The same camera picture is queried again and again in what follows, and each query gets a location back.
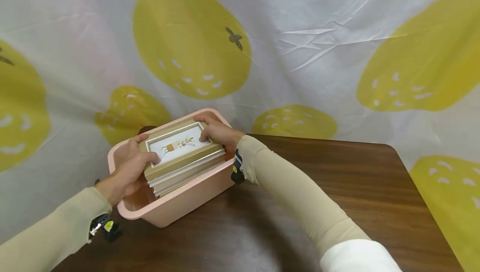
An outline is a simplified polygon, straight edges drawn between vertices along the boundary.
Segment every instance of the sleeve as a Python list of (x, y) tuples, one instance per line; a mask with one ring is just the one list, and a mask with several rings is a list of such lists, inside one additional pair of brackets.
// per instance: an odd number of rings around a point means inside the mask
[[(397, 263), (379, 243), (373, 242), (317, 184), (299, 168), (281, 158), (251, 136), (237, 145), (243, 160), (245, 177), (263, 187), (300, 222), (315, 244), (323, 271), (363, 271), (348, 267), (366, 267), (365, 271), (398, 272)], [(364, 248), (373, 251), (369, 257), (352, 257)], [(396, 267), (396, 269), (371, 269)]]
[(88, 243), (92, 220), (112, 207), (94, 187), (88, 187), (53, 213), (0, 246), (5, 271), (50, 271)]

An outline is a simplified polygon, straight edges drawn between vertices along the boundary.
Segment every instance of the yellow clip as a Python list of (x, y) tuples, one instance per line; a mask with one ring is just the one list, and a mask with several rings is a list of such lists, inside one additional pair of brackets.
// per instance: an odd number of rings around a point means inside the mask
[(103, 229), (105, 229), (105, 231), (107, 232), (110, 232), (110, 230), (112, 230), (112, 227), (113, 227), (113, 221), (108, 221), (107, 224), (105, 224), (105, 226), (103, 227)]

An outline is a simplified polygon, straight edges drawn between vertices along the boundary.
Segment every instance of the framed picture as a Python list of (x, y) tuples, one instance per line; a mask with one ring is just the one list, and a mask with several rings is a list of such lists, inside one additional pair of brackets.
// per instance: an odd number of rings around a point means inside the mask
[(161, 161), (149, 164), (145, 169), (148, 181), (176, 171), (216, 151), (223, 146), (212, 142), (210, 138), (200, 141), (200, 135), (206, 124), (187, 120), (167, 129), (149, 134), (148, 139), (140, 143), (142, 152), (155, 152)]

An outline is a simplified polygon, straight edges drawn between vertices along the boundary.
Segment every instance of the lemon pattern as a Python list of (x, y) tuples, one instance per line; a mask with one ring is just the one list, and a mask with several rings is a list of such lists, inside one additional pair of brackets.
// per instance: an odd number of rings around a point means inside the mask
[(133, 35), (148, 69), (188, 97), (226, 96), (249, 76), (247, 35), (216, 0), (138, 0)]
[(480, 164), (446, 156), (420, 158), (410, 171), (465, 271), (480, 266)]
[(480, 0), (438, 0), (375, 52), (357, 88), (375, 111), (443, 110), (480, 81)]
[(329, 139), (337, 132), (337, 122), (315, 108), (295, 104), (266, 111), (253, 124), (253, 132), (272, 136)]
[(167, 109), (136, 86), (115, 89), (110, 108), (95, 114), (95, 123), (111, 145), (135, 136), (144, 126), (160, 126), (169, 121)]
[(34, 67), (0, 40), (0, 171), (32, 155), (50, 132), (45, 87)]

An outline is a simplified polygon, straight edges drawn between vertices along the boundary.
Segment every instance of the fabric backdrop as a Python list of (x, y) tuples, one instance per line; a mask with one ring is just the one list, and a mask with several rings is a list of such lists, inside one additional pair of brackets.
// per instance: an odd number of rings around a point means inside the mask
[(480, 0), (0, 11), (1, 242), (105, 177), (115, 143), (211, 107), (246, 132), (391, 145), (464, 269), (480, 270)]

